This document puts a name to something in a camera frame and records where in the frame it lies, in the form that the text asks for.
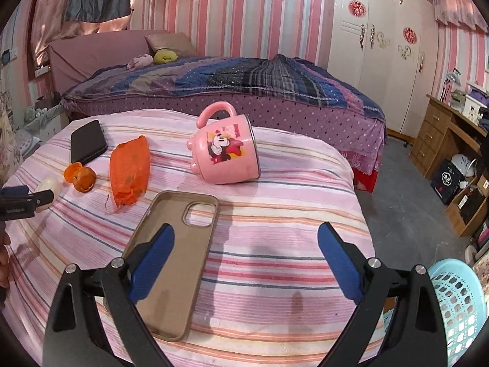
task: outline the blue gripper pad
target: blue gripper pad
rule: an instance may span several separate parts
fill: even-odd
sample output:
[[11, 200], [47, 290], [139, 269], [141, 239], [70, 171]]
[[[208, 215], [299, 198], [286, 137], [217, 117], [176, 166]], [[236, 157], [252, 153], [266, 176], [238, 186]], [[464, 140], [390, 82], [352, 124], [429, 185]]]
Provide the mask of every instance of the blue gripper pad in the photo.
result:
[[175, 231], [171, 225], [163, 225], [155, 236], [155, 243], [131, 274], [129, 299], [134, 304], [148, 296], [175, 245]]
[[364, 297], [360, 273], [326, 224], [317, 231], [317, 244], [344, 296], [360, 304]]
[[29, 194], [29, 187], [27, 185], [4, 187], [0, 189], [0, 196], [27, 196]]

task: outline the headboard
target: headboard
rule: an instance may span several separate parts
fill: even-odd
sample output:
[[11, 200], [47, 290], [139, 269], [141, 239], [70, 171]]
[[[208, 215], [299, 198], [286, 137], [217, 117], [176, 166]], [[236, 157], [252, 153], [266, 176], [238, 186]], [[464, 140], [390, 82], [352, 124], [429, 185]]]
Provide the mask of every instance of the headboard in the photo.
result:
[[121, 30], [52, 41], [48, 47], [54, 90], [63, 94], [105, 67], [149, 54], [145, 35], [165, 30]]

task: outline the pillow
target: pillow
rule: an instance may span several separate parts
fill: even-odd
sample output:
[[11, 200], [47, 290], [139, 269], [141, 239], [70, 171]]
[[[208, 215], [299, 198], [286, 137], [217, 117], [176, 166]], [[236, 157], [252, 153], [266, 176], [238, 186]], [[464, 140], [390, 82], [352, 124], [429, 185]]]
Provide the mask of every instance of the pillow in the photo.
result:
[[156, 33], [144, 37], [154, 53], [167, 49], [175, 51], [179, 58], [197, 56], [197, 50], [185, 33]]

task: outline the brown phone case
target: brown phone case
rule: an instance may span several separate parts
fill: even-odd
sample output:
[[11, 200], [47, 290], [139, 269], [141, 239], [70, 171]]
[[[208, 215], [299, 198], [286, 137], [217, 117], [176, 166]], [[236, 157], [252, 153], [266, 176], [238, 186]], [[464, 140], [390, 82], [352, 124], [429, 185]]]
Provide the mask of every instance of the brown phone case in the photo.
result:
[[[185, 222], [189, 209], [196, 204], [214, 207], [211, 224], [203, 227]], [[149, 295], [136, 303], [148, 329], [164, 341], [176, 342], [187, 334], [218, 213], [219, 201], [214, 196], [161, 192], [124, 250], [122, 257], [138, 244], [150, 241], [164, 223], [175, 231], [175, 245], [168, 260]]]

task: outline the pink striped wall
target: pink striped wall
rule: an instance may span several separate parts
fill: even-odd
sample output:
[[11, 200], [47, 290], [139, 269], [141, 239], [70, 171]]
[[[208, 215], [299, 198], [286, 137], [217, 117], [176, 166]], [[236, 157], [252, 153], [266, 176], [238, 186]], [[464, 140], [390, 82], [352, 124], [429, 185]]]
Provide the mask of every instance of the pink striped wall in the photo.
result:
[[28, 77], [28, 22], [32, 4], [33, 0], [22, 0], [0, 35], [0, 51], [11, 48], [18, 50], [17, 58], [2, 66], [0, 73], [5, 87], [10, 91], [14, 124], [17, 127], [24, 123], [25, 108], [53, 89], [49, 74], [31, 82]]
[[200, 55], [301, 57], [326, 67], [334, 0], [134, 0], [131, 29], [189, 35]]
[[461, 72], [461, 89], [467, 82], [487, 87], [486, 59], [489, 36], [468, 27], [439, 24], [438, 62], [432, 94], [441, 97], [445, 75], [456, 67]]

